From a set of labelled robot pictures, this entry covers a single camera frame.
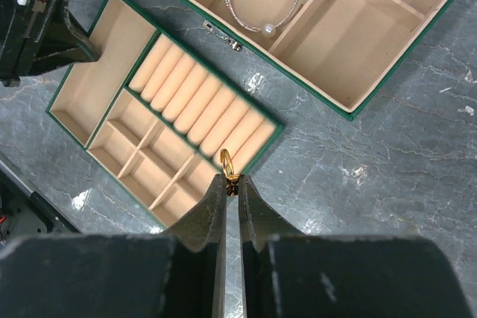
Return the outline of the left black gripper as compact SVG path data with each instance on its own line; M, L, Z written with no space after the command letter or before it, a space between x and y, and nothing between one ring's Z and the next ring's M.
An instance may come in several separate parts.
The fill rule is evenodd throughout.
M101 50L69 10L69 0L1 0L1 85L72 63L94 63Z

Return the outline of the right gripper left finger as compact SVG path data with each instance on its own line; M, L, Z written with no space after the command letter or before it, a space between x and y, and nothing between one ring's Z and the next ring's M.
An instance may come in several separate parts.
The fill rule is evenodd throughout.
M222 317L226 275L227 180L213 177L203 198L166 230L174 239L164 317Z

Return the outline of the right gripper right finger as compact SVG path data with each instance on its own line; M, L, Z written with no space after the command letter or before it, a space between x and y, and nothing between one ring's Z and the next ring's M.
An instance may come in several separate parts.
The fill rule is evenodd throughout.
M244 315L278 317L281 304L274 290L274 263L267 242L272 236L302 232L262 199L248 175L238 181L238 218Z

